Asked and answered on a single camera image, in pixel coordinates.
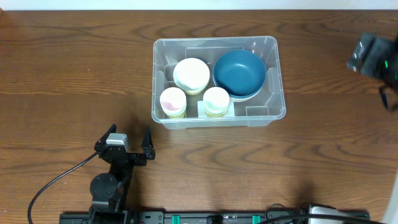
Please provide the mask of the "light blue cup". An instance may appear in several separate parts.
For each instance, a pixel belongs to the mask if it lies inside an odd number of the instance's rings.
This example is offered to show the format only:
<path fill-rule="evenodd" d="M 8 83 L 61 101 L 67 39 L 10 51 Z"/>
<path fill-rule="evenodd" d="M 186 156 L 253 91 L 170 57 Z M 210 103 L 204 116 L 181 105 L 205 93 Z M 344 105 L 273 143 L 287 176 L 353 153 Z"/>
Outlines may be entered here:
<path fill-rule="evenodd" d="M 176 109 L 176 110 L 169 110 L 169 109 L 167 109 L 167 108 L 162 107 L 162 110 L 163 110 L 163 112 L 164 112 L 165 114 L 167 114 L 167 113 L 170 113 L 170 114 L 179 114 L 181 111 L 185 111 L 185 113 L 186 113 L 186 107 L 185 107 L 185 106 L 182 107 L 182 108 Z"/>

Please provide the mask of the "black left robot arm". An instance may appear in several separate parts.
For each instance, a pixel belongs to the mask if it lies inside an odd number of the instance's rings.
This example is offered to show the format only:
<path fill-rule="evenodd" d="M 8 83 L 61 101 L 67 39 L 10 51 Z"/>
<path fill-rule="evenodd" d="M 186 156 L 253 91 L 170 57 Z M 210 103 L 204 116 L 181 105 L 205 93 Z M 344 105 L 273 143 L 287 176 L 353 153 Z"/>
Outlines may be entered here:
<path fill-rule="evenodd" d="M 91 209 L 101 212 L 117 212 L 126 202 L 127 192 L 135 166 L 145 166 L 155 159 L 150 128 L 147 128 L 141 143 L 141 153 L 129 152 L 126 134 L 116 132 L 112 124 L 96 142 L 95 151 L 100 159 L 110 164 L 109 171 L 97 175 L 90 184 L 93 197 Z"/>

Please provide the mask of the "light grey small bowl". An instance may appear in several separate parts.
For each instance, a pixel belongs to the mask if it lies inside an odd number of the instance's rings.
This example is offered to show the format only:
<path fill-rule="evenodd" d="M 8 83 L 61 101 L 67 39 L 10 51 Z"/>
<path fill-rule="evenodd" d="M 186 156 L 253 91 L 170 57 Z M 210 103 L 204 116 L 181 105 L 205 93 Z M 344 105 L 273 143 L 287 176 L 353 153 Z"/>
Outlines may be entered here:
<path fill-rule="evenodd" d="M 206 83 L 205 85 L 200 85 L 199 87 L 194 87 L 192 85 L 187 85 L 184 83 L 177 82 L 176 85 L 188 95 L 197 95 L 197 94 L 201 93 L 207 87 L 208 84 Z"/>

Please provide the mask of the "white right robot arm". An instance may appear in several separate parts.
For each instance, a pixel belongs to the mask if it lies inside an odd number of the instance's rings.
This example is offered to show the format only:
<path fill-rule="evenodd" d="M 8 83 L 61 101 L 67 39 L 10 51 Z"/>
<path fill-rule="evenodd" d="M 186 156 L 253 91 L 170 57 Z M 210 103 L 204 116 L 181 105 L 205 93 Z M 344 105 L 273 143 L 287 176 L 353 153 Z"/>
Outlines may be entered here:
<path fill-rule="evenodd" d="M 383 82 L 379 88 L 382 103 L 386 110 L 397 111 L 397 104 L 388 102 L 386 90 L 397 93 L 397 41 L 383 39 L 364 33 L 354 48 L 347 67 L 361 75 Z M 358 211 L 339 211 L 323 205 L 311 205 L 307 223 L 371 223 L 365 213 Z"/>

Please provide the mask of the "green cup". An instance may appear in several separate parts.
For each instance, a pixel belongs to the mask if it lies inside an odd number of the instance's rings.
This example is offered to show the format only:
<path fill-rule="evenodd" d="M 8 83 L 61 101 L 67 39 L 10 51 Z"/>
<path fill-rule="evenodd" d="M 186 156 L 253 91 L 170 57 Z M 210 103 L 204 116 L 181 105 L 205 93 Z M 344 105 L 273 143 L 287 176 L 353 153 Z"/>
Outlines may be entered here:
<path fill-rule="evenodd" d="M 222 111 L 227 110 L 228 111 L 228 107 L 222 108 L 222 109 L 212 109 L 209 107 L 205 107 L 205 110 L 209 111 L 210 113 L 221 113 Z"/>

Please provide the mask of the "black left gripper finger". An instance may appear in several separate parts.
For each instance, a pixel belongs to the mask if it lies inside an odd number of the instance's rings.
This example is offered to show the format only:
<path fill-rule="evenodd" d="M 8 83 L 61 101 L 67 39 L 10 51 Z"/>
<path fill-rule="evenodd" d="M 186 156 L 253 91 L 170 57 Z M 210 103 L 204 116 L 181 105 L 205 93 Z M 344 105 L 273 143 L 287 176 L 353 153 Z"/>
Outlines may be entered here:
<path fill-rule="evenodd" d="M 110 134 L 115 133 L 115 132 L 116 132 L 116 125 L 112 124 L 111 127 L 95 143 L 94 150 L 96 152 L 103 152 L 108 146 L 108 143 L 106 142 L 106 140 L 108 139 Z"/>
<path fill-rule="evenodd" d="M 155 149 L 152 142 L 151 130 L 149 126 L 147 127 L 146 132 L 144 134 L 141 144 L 141 149 L 143 150 L 146 159 L 148 160 L 155 159 Z"/>

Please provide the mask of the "yellow cup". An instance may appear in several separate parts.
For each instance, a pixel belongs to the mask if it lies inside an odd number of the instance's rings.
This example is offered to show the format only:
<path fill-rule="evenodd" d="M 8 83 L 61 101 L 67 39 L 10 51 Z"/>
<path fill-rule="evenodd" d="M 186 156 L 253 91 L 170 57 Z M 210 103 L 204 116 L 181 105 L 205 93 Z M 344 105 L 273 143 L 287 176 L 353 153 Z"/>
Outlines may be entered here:
<path fill-rule="evenodd" d="M 227 110 L 222 111 L 221 113 L 210 113 L 209 111 L 205 110 L 205 113 L 208 117 L 223 117 L 226 114 Z"/>
<path fill-rule="evenodd" d="M 185 117 L 185 111 L 181 111 L 179 114 L 170 114 L 170 113 L 167 113 L 167 116 L 168 116 L 170 119 L 184 118 L 184 117 Z"/>

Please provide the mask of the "cream white cup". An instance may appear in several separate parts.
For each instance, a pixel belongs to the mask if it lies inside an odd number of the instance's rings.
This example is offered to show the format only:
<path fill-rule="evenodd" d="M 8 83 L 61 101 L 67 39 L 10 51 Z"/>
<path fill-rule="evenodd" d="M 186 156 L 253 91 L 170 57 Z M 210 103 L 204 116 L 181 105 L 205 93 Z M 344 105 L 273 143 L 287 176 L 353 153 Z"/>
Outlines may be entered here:
<path fill-rule="evenodd" d="M 212 87 L 204 93 L 203 101 L 205 107 L 222 109 L 229 105 L 229 95 L 220 87 Z"/>

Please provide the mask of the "pink cup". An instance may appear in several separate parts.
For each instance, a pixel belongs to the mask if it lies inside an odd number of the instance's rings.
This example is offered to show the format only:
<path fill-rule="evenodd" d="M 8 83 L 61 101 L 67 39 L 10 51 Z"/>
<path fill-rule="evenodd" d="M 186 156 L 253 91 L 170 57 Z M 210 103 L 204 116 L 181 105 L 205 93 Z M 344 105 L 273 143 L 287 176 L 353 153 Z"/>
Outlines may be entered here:
<path fill-rule="evenodd" d="M 169 110 L 176 110 L 187 105 L 187 97 L 185 93 L 177 88 L 170 87 L 165 89 L 160 96 L 161 107 Z"/>

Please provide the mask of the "white small bowl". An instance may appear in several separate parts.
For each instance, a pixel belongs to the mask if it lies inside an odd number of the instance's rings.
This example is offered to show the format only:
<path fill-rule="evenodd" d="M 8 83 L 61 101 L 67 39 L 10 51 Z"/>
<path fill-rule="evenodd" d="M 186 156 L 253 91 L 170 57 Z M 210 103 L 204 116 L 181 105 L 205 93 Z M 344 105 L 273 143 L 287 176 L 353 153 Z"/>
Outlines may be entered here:
<path fill-rule="evenodd" d="M 199 87 L 210 81 L 210 69 L 207 64 L 197 58 L 186 58 L 180 61 L 173 70 L 175 84 L 177 82 Z"/>

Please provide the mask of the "beige large bowl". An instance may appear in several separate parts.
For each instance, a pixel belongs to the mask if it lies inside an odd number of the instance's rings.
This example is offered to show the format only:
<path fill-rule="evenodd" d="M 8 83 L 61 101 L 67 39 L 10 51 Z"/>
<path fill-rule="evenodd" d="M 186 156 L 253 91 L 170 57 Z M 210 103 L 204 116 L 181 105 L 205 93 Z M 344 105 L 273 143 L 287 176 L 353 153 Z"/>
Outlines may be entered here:
<path fill-rule="evenodd" d="M 253 97 L 254 97 L 254 95 L 252 95 L 252 96 L 230 96 L 230 99 L 233 102 L 244 102 L 244 101 L 250 100 Z"/>

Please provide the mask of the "clear plastic storage bin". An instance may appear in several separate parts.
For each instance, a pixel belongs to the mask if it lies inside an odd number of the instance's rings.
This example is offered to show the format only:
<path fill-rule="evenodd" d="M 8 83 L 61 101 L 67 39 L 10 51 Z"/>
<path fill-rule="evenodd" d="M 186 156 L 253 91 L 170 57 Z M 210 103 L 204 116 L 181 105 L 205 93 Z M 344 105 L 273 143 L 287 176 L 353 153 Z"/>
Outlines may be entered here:
<path fill-rule="evenodd" d="M 244 102 L 233 102 L 235 117 L 198 117 L 201 93 L 187 96 L 184 118 L 170 119 L 160 105 L 161 93 L 175 86 L 173 70 L 179 61 L 198 58 L 213 69 L 216 61 L 231 50 L 247 50 L 266 66 L 266 81 L 260 93 Z M 286 114 L 277 40 L 269 35 L 253 37 L 209 37 L 158 39 L 153 45 L 152 119 L 167 129 L 219 126 L 267 126 Z"/>

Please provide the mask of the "yellow small bowl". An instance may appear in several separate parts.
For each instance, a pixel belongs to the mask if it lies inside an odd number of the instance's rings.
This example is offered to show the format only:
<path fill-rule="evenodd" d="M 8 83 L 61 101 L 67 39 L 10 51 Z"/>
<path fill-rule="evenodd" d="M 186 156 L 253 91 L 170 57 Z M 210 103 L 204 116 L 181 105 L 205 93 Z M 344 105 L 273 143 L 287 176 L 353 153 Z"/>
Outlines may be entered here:
<path fill-rule="evenodd" d="M 185 90 L 184 92 L 186 94 L 188 94 L 188 95 L 197 95 L 197 94 L 199 94 L 199 93 L 201 93 L 203 91 L 204 91 L 204 89 L 201 89 L 201 90 Z"/>

